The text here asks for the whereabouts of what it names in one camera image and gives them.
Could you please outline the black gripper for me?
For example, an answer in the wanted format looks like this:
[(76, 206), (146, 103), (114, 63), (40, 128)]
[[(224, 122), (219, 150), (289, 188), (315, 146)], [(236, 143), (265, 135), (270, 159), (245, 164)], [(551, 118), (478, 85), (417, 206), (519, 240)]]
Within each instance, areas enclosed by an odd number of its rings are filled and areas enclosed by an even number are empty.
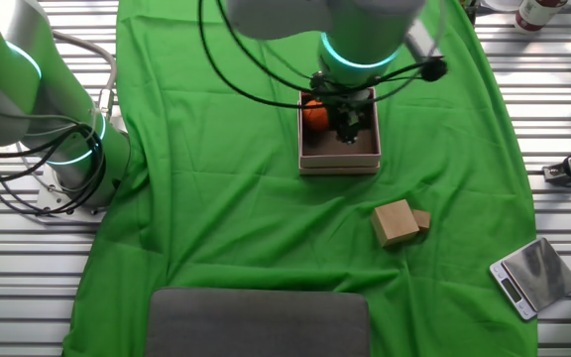
[(360, 131), (371, 130), (373, 124), (373, 109), (365, 103), (371, 97), (369, 88), (338, 94), (339, 87), (333, 84), (320, 84), (314, 89), (314, 99), (322, 104), (316, 112), (324, 112), (327, 116), (346, 114), (338, 120), (336, 127), (337, 139), (347, 145), (356, 142)]

